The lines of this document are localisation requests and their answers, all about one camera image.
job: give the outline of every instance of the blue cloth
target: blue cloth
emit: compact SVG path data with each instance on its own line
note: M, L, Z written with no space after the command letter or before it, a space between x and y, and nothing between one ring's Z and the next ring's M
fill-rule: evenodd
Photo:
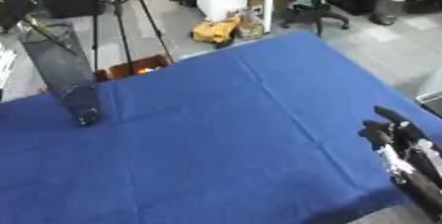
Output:
M303 32L102 94L90 128L50 95L0 106L0 223L338 223L404 199L356 134L373 106L442 139L436 117Z

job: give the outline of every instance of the wheel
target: wheel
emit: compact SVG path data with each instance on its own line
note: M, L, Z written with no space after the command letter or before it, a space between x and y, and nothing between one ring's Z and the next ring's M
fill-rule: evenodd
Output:
M283 23L283 24L281 24L281 28L283 28L283 29L290 29L290 24Z

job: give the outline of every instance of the tripod leg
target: tripod leg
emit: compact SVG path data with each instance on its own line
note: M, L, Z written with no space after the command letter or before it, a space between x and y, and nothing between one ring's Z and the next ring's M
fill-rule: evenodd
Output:
M147 8L146 2L144 2L144 0L138 0L141 4L141 7L143 8L144 13L146 14L147 18L149 19L152 28L154 29L155 35L157 36L158 40L161 43L161 46L164 48L164 51L166 52L166 56L172 61L174 62L174 58L171 56L168 48L166 47L166 43L164 42L163 39L163 34L161 33L161 31L158 29L157 24L155 23L155 20L153 19L149 9Z
M118 21L119 33L121 35L122 43L124 46L124 51L126 54L126 60L128 65L129 75L133 75L135 72L132 65L132 56L130 55L129 43L127 41L126 29L124 26L124 21L122 20L122 8L121 0L113 0L113 5L115 7L115 16Z

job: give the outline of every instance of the camera tripod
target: camera tripod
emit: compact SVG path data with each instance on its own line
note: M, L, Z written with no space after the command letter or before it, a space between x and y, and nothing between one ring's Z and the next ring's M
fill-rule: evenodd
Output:
M94 16L93 16L93 45L92 45L92 50L94 51L94 59L95 59L95 70L98 71L99 68L99 34L98 34L98 29L99 29L99 11L100 11L100 1L101 0L96 0L96 11L94 11ZM155 36L157 37L157 39L159 40L161 46L163 47L166 56L171 60L174 61L173 57L171 56L165 42L163 39L163 33L158 29L158 26L156 25L149 9L147 8L146 2L144 2L144 0L138 0L139 3L141 4L141 7L144 11L144 13L146 14L147 19L149 20L150 24L152 25L152 28L155 32ZM130 52L130 48L129 48L129 43L127 40L127 35L126 35L126 28L124 25L124 21L122 19L122 4L124 3L123 0L113 0L112 4L114 6L114 14L117 20L117 24L118 24L118 29L119 29L119 34L121 35L121 41L124 47L124 53L125 53L125 57L126 57L126 61L127 61L127 67L128 67L128 73L129 75L133 75L135 74L135 71L133 69L133 65L132 65L132 55Z

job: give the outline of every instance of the table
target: table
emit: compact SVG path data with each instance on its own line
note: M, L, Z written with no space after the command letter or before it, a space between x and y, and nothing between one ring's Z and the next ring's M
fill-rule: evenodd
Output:
M50 95L0 105L0 223L345 223L395 189L356 131L374 105L441 122L307 32L101 87L76 128Z

